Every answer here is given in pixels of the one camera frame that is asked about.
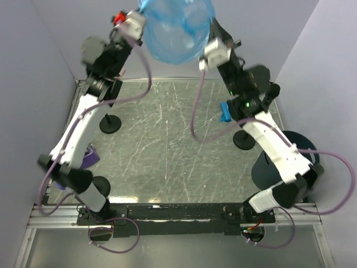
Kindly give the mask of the blue detached trash bag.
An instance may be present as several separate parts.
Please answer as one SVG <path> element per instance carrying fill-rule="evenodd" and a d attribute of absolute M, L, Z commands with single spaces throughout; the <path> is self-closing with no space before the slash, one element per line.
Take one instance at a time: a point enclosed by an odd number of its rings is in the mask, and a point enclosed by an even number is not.
<path fill-rule="evenodd" d="M 144 43 L 153 58 L 179 65 L 198 58 L 215 17 L 212 1 L 139 1 L 147 20 Z"/>

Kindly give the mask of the dark blue trash bin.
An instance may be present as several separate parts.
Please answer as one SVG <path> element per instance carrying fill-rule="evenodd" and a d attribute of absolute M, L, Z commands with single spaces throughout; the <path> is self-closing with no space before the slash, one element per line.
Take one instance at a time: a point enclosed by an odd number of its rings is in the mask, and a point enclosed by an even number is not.
<path fill-rule="evenodd" d="M 282 131 L 291 143 L 299 149 L 317 150 L 316 146 L 304 135 L 295 131 Z M 281 176 L 267 154 L 262 151 L 252 167 L 251 177 L 259 190 L 265 190 L 282 181 Z"/>

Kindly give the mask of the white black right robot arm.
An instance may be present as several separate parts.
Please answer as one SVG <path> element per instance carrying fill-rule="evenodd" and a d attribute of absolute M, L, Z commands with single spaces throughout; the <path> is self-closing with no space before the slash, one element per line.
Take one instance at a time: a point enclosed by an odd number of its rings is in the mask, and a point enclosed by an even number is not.
<path fill-rule="evenodd" d="M 313 188 L 324 169 L 304 157 L 277 127 L 268 107 L 279 95 L 280 87 L 271 83 L 270 70 L 266 66 L 244 67 L 244 60 L 235 53 L 240 44 L 234 42 L 216 18 L 211 19 L 204 58 L 209 67 L 218 69 L 233 96 L 228 101 L 233 120 L 260 145 L 280 177 L 272 186 L 244 202 L 244 218 L 256 222 L 273 208 L 293 207 Z"/>

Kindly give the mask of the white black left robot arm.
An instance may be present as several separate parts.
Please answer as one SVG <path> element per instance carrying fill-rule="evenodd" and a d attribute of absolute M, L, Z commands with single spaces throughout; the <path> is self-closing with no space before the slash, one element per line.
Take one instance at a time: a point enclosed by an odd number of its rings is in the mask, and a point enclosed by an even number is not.
<path fill-rule="evenodd" d="M 120 71 L 131 52 L 135 50 L 142 59 L 147 72 L 148 62 L 140 46 L 143 29 L 129 29 L 125 23 L 117 24 L 109 39 L 90 36 L 81 46 L 81 61 L 86 67 L 87 78 L 83 95 L 73 118 L 62 138 L 48 155 L 38 158 L 38 165 L 46 173 L 37 194 L 37 206 L 41 206 L 45 186 L 50 179 L 56 181 L 90 210 L 91 219 L 105 224 L 110 218 L 110 202 L 106 188 L 98 188 L 93 174 L 81 169 L 83 158 L 100 121 L 108 114 L 114 103 L 125 103 L 144 97 L 143 92 L 135 97 L 119 99 L 122 81 Z"/>

